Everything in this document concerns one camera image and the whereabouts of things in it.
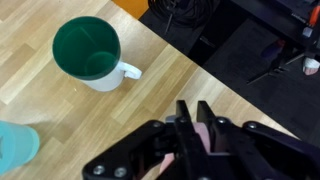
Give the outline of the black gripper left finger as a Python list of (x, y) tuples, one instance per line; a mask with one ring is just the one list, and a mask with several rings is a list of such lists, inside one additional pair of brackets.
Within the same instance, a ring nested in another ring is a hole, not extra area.
[(186, 102), (176, 102), (172, 122), (149, 120), (90, 160), (82, 170), (83, 180), (139, 180), (174, 153), (186, 166), (200, 152), (199, 136), (192, 126)]

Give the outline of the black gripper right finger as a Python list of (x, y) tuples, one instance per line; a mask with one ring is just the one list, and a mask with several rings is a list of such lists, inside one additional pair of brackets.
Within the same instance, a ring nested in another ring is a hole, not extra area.
[(320, 180), (320, 150), (256, 121), (241, 127), (199, 101), (197, 121), (209, 132), (210, 152), (234, 157), (253, 180)]

